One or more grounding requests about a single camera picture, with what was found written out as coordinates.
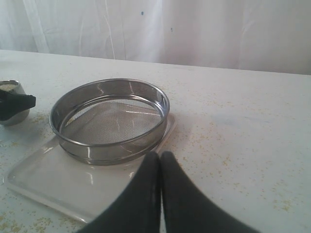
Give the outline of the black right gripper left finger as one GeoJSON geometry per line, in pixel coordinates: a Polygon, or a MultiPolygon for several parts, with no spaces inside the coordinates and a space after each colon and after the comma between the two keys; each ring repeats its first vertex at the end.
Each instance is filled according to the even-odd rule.
{"type": "Polygon", "coordinates": [[[149,152],[118,198],[79,232],[158,233],[160,214],[160,161],[156,152],[149,152]]]}

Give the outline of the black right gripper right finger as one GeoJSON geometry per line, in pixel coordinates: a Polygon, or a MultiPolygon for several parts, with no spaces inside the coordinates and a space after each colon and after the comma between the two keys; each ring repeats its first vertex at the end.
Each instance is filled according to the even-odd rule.
{"type": "Polygon", "coordinates": [[[206,197],[174,154],[160,157],[165,228],[168,233],[257,233],[206,197]]]}

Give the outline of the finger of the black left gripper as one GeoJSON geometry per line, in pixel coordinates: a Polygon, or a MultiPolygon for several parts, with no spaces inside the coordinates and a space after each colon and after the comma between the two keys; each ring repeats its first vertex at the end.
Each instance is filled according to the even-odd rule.
{"type": "Polygon", "coordinates": [[[0,91],[0,120],[7,121],[16,114],[35,107],[36,97],[33,95],[14,94],[0,91]]]}

